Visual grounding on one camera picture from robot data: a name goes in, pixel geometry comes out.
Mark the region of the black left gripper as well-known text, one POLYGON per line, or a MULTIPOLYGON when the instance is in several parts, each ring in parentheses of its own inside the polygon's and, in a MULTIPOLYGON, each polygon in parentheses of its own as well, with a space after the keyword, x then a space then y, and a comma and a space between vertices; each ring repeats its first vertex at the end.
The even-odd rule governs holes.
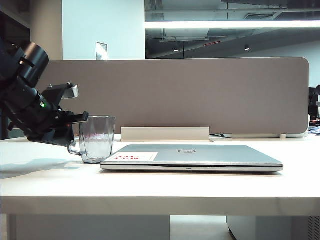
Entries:
POLYGON ((30 133, 26 134, 29 141, 68 147, 75 139, 72 125, 87 122, 89 113, 74 114, 61 110, 60 101, 64 93, 44 91, 30 109, 30 119, 27 121, 30 133))

